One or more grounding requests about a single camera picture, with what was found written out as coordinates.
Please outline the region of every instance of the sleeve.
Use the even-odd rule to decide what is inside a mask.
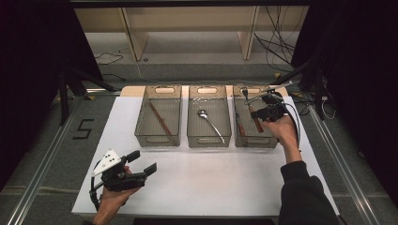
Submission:
[[[284,185],[280,225],[340,224],[321,181],[316,176],[310,177],[304,161],[288,163],[281,167],[281,172]]]
[[[83,221],[82,225],[95,225],[95,224],[92,223],[91,221],[85,220]]]

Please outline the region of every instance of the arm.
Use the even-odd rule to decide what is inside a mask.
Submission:
[[[125,166],[124,170],[126,173],[131,173],[128,166]],[[129,196],[137,192],[138,190],[139,188],[134,188],[115,192],[109,191],[106,187],[104,187],[100,199],[99,211],[94,216],[92,224],[109,224],[111,220],[116,216],[117,211],[120,209],[120,207],[129,199]]]
[[[307,172],[290,117],[275,123],[265,121],[263,126],[280,140],[286,157],[286,165],[281,167],[284,185],[279,224],[340,224],[319,178]]]

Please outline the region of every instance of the white tabletop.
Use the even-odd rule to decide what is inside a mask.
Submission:
[[[235,147],[233,132],[228,148],[189,148],[188,96],[184,93],[186,92],[183,91],[182,98],[179,147],[141,147],[134,136],[134,130],[142,98],[116,98],[72,213],[83,216],[96,213],[88,194],[90,174],[95,164],[112,148],[120,157],[134,150],[141,151],[140,158],[127,164],[133,173],[141,172],[155,162],[158,165],[158,170],[146,180],[145,187],[130,197],[120,208],[119,214],[146,218],[249,218],[279,215],[283,186],[280,168],[285,164],[282,147],[279,144],[274,149]],[[284,101],[294,106],[292,98],[284,97]],[[228,104],[233,122],[231,95],[228,96]],[[300,121],[299,124],[300,149],[308,172],[319,177],[326,196],[338,214]],[[96,177],[96,183],[99,181],[100,175]]]

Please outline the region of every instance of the spoon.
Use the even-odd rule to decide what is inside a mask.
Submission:
[[[214,130],[216,130],[217,134],[220,136],[220,138],[222,139],[222,143],[225,143],[225,140],[223,139],[222,135],[220,134],[220,132],[216,129],[216,127],[214,127],[214,125],[210,122],[210,120],[208,120],[208,116],[207,116],[207,111],[206,110],[199,110],[198,111],[198,115],[204,119],[206,119],[209,124],[214,128]]]

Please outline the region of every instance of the human hand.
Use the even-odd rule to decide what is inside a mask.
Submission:
[[[269,128],[272,136],[279,139],[283,146],[287,163],[301,160],[296,130],[290,116],[285,115],[276,122],[270,122],[268,119],[264,121],[261,126]]]
[[[276,122],[270,122],[268,118],[263,122],[262,127],[269,128],[272,136],[282,142],[286,139],[295,139],[297,142],[295,126],[290,116],[285,115]]]
[[[131,173],[129,166],[125,166],[123,170],[125,173]],[[104,187],[99,204],[99,211],[94,216],[93,223],[96,225],[109,224],[116,216],[120,207],[129,199],[129,196],[139,189],[138,187],[117,192],[109,191]]]

